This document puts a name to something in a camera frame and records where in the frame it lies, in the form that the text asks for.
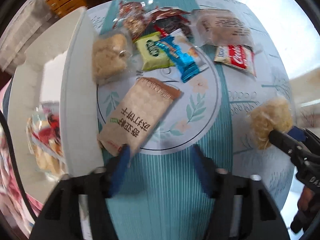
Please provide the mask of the nut mix clear packet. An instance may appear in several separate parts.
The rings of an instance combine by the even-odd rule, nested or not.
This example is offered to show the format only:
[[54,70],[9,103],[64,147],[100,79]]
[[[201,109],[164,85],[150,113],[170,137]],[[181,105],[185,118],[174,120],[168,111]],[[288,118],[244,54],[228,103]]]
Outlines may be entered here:
[[113,29],[126,29],[132,40],[139,38],[146,30],[150,20],[147,12],[150,6],[147,2],[120,1],[119,10],[113,20]]

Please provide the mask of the dark prune clear packet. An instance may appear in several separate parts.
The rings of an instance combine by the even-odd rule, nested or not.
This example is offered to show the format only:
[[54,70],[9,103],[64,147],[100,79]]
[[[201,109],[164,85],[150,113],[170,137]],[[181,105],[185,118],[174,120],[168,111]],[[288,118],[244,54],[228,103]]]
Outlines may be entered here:
[[181,15],[157,20],[153,27],[160,32],[161,37],[165,37],[177,29],[181,29],[187,38],[193,36],[190,29],[190,21]]

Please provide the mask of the clear packet beige crackers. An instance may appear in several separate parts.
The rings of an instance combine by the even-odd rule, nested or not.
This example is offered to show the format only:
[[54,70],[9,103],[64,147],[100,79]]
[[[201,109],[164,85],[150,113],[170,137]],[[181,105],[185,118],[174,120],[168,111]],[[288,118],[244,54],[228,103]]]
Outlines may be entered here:
[[129,33],[116,29],[99,35],[92,46],[92,77],[96,83],[107,82],[130,71],[132,41]]

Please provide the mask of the teal floral tablecloth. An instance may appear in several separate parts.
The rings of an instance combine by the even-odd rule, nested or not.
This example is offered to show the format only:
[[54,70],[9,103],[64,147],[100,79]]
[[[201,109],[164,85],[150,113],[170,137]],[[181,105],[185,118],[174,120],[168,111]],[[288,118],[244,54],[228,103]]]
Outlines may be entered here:
[[132,160],[120,192],[107,200],[119,239],[201,239],[213,200],[201,189],[190,158],[192,144],[239,176],[258,174],[277,207],[287,198],[293,166],[275,147],[257,150],[248,113],[275,96],[291,98],[289,80],[270,36],[246,5],[233,0],[123,0],[186,11],[232,11],[251,30],[258,53],[256,74],[219,63],[187,83],[175,67],[149,72],[182,91],[141,152]]

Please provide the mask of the pink bed quilt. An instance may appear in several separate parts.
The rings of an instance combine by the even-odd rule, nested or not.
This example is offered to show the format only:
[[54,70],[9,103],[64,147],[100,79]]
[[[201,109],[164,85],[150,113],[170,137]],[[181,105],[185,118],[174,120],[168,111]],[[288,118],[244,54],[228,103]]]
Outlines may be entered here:
[[[1,111],[8,116],[12,79],[1,90]],[[27,194],[31,207],[39,215],[43,204]],[[19,239],[28,239],[33,227],[32,219],[24,201],[12,168],[7,139],[1,126],[1,212]]]

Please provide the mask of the blue snack packet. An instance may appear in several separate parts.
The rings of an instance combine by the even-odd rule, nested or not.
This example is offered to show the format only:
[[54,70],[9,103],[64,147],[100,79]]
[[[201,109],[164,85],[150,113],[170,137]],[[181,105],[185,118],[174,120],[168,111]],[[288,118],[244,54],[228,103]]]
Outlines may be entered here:
[[168,36],[156,41],[155,45],[163,50],[178,68],[183,83],[209,68],[182,29],[176,29]]

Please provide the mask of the yellow puffed rice cake packet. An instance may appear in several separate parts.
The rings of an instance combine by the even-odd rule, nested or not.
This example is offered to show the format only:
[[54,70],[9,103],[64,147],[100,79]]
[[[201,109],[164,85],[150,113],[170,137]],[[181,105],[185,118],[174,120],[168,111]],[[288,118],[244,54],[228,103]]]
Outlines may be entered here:
[[259,150],[271,146],[268,135],[272,130],[282,133],[293,127],[290,102],[284,96],[267,100],[248,113],[252,139]]

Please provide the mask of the white plastic storage bin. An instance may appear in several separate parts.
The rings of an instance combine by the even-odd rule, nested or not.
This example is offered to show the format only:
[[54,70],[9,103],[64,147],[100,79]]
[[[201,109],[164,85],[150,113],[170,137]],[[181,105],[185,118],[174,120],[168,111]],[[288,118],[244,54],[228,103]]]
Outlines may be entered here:
[[14,74],[8,125],[18,172],[26,193],[44,203],[56,182],[37,170],[27,142],[28,118],[42,102],[57,102],[66,170],[82,176],[103,165],[97,142],[96,85],[92,45],[97,32],[85,8],[58,20],[25,51]]

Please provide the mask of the dark red snack packet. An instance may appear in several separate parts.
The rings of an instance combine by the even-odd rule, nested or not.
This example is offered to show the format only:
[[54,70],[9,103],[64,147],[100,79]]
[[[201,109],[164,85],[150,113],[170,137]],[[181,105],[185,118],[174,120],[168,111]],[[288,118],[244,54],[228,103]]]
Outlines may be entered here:
[[190,14],[189,11],[184,11],[178,7],[161,7],[150,12],[146,12],[145,16],[150,22],[156,22],[158,20],[188,14]]

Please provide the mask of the clear bag of rice crackers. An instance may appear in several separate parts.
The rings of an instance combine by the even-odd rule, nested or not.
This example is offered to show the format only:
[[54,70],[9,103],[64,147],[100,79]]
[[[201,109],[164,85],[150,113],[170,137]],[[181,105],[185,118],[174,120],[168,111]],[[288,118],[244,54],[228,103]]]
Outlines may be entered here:
[[27,143],[38,169],[54,178],[65,173],[66,161],[60,137],[60,104],[40,103],[26,124]]

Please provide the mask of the clear brown cake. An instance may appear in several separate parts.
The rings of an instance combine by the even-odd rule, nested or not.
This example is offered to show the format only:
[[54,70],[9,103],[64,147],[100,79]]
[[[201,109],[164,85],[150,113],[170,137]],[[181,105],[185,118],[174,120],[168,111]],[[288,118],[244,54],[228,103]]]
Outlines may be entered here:
[[254,46],[249,27],[230,10],[197,9],[192,17],[196,37],[204,44]]

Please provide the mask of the green snack packet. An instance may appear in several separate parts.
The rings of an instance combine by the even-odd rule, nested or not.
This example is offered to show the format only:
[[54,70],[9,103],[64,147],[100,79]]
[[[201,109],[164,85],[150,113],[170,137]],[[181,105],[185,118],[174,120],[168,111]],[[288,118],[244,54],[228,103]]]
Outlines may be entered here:
[[159,31],[140,37],[135,45],[142,57],[142,71],[148,72],[155,69],[169,68],[175,64],[167,54],[156,45],[161,38]]

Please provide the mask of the beige soda cracker packet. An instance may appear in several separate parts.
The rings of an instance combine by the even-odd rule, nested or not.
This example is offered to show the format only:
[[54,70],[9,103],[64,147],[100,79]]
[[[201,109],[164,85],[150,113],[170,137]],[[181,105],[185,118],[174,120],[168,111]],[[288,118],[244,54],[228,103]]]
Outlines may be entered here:
[[134,156],[180,96],[178,88],[156,78],[139,78],[106,120],[98,141],[113,156],[123,145],[128,145]]

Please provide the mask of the red and white candy packet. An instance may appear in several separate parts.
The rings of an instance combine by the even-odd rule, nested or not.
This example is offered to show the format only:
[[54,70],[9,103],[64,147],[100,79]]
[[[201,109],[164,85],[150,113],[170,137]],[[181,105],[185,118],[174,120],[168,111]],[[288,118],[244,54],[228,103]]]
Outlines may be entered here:
[[254,53],[244,46],[228,45],[217,47],[214,62],[242,70],[256,77]]

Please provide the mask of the white lace fabric cover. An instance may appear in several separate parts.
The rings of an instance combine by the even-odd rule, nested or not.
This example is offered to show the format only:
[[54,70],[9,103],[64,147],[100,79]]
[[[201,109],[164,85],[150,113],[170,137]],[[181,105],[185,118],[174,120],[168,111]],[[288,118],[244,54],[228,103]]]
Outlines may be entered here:
[[46,0],[27,0],[1,36],[1,70],[12,74],[25,62],[26,49],[55,22]]

